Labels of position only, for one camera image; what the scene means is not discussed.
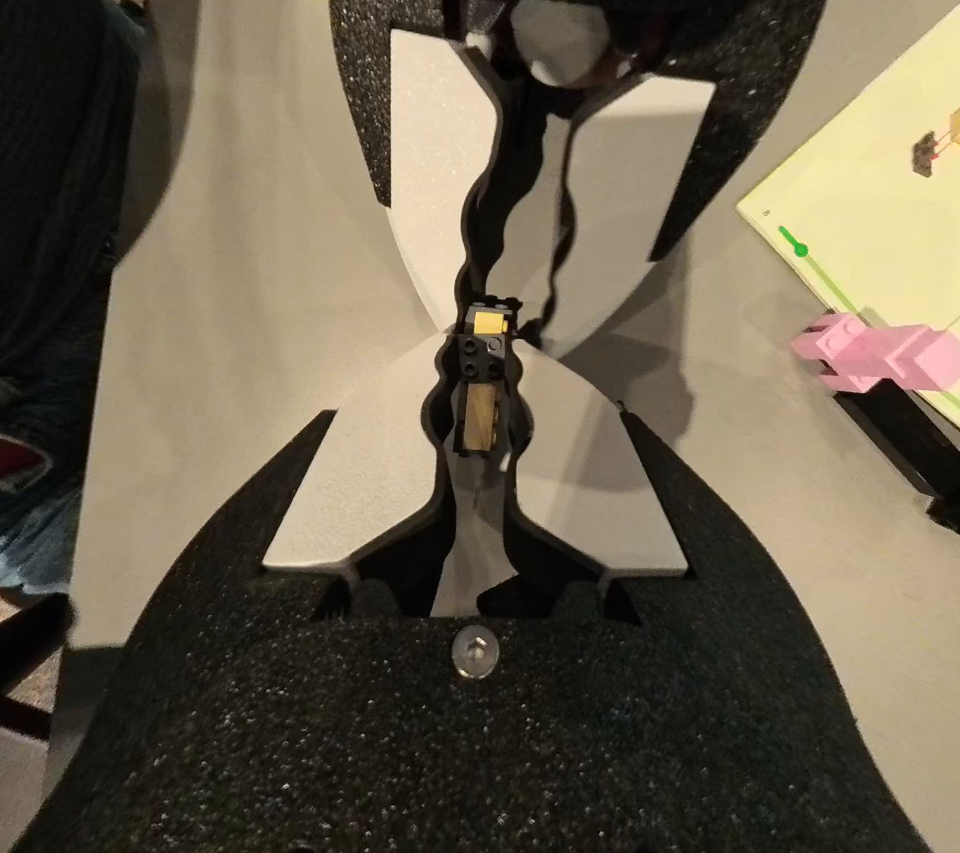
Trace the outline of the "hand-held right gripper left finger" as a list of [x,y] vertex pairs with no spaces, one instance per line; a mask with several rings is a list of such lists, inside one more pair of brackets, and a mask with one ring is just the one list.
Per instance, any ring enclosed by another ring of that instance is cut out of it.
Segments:
[[446,442],[456,349],[447,332],[363,379],[336,410],[263,556],[271,573],[386,583],[429,615],[457,517]]

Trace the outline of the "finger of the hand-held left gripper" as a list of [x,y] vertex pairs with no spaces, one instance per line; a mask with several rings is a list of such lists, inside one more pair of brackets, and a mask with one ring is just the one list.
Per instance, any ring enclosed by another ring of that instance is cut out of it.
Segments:
[[716,92],[709,80],[631,74],[575,113],[561,206],[572,217],[550,272],[538,339],[570,353],[653,269],[653,250]]
[[458,316],[464,209],[498,134],[489,52],[484,44],[390,32],[390,229],[438,330]]

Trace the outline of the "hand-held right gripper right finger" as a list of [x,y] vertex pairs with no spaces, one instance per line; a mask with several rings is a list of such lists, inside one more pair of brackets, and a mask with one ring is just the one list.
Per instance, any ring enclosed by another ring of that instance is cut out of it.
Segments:
[[503,545],[547,600],[570,583],[674,579],[690,570],[625,413],[578,373],[521,339],[509,381],[511,450]]

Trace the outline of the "yellow and grey brick assembly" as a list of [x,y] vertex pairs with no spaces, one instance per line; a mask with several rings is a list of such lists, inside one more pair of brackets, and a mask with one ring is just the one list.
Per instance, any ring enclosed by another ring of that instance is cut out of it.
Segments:
[[454,450],[461,457],[489,458],[503,445],[502,434],[509,419],[508,375],[511,371],[513,341],[518,331],[518,314],[479,312],[467,322],[466,308],[460,334],[505,334],[509,339],[506,371],[495,382],[467,383],[459,379]]

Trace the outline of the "dark grey square brick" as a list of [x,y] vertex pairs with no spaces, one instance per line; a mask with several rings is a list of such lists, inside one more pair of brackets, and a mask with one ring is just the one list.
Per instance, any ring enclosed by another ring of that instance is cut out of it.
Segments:
[[460,333],[460,377],[468,384],[494,383],[505,376],[509,338],[505,333]]

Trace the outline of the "grey desk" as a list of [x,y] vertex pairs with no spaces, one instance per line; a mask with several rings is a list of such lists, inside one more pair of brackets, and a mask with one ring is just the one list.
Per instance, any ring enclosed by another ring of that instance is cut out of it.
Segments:
[[[735,204],[957,5],[828,0],[749,159],[568,360],[785,573],[935,851],[958,851],[958,537],[795,365],[817,304]],[[432,331],[335,89],[327,0],[150,0],[150,17],[57,692],[78,729],[202,524]]]

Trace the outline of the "pale green instruction booklet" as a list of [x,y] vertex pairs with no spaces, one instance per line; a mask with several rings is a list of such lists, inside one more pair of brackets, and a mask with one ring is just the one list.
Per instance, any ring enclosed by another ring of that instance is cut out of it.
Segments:
[[[828,313],[958,338],[955,7],[738,201]],[[958,426],[958,383],[912,391]]]

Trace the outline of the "pink toy brick pig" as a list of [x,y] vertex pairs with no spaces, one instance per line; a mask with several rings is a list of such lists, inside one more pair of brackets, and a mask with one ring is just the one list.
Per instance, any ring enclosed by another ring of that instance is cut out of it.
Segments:
[[881,382],[904,391],[951,391],[959,381],[959,340],[926,324],[868,326],[853,312],[829,312],[790,342],[835,392],[864,394]]

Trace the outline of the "person's blue jeans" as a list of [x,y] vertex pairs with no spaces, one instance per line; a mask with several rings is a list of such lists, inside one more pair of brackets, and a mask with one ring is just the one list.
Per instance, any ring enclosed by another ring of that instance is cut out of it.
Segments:
[[2,378],[1,582],[65,593],[87,468],[95,379]]

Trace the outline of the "person's dark knit top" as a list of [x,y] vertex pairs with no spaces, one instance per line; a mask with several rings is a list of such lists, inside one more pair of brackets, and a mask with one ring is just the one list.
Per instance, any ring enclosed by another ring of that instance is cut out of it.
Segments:
[[113,0],[1,0],[1,369],[16,379],[114,242],[139,72]]

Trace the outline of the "black toy brick frame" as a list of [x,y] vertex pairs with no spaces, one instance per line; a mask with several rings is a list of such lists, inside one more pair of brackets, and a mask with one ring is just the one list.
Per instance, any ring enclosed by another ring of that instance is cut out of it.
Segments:
[[918,493],[927,516],[959,533],[959,450],[912,395],[888,380],[865,393],[834,392],[834,402]]

